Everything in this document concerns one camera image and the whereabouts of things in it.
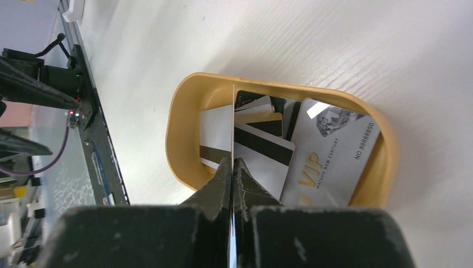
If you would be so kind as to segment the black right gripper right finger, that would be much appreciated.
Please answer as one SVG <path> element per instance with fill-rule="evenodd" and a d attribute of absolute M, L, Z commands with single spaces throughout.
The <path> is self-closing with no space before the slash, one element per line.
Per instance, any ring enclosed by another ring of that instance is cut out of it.
<path fill-rule="evenodd" d="M 415 267 L 385 210 L 283 206 L 234 163 L 237 267 Z"/>

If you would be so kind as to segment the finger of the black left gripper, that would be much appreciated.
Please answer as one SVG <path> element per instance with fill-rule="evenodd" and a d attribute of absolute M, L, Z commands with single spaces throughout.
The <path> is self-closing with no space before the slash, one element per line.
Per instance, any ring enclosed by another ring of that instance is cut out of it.
<path fill-rule="evenodd" d="M 1 97 L 10 102 L 59 109 L 78 109 L 74 98 L 46 85 L 1 60 Z"/>
<path fill-rule="evenodd" d="M 52 151 L 45 145 L 1 129 L 1 161 L 7 161 L 16 156 L 42 155 L 52 155 Z"/>

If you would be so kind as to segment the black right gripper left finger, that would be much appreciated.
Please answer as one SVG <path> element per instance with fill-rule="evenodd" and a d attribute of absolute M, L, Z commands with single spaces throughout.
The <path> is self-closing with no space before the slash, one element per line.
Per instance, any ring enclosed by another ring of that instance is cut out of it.
<path fill-rule="evenodd" d="M 75 207 L 37 267 L 229 267 L 232 161 L 179 205 Z"/>

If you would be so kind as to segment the white card edgewise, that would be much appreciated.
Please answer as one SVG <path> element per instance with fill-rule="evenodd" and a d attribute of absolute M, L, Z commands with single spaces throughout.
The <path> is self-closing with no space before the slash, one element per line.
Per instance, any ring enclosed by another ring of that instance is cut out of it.
<path fill-rule="evenodd" d="M 235 157 L 234 157 L 234 116 L 235 116 L 235 84 L 232 85 L 232 90 L 231 90 L 231 108 L 230 108 L 230 219 L 229 219 L 229 239 L 228 239 L 228 267 L 237 267 L 237 243 L 236 243 L 236 234 L 235 234 L 235 209 L 234 209 L 234 163 L 235 163 Z"/>

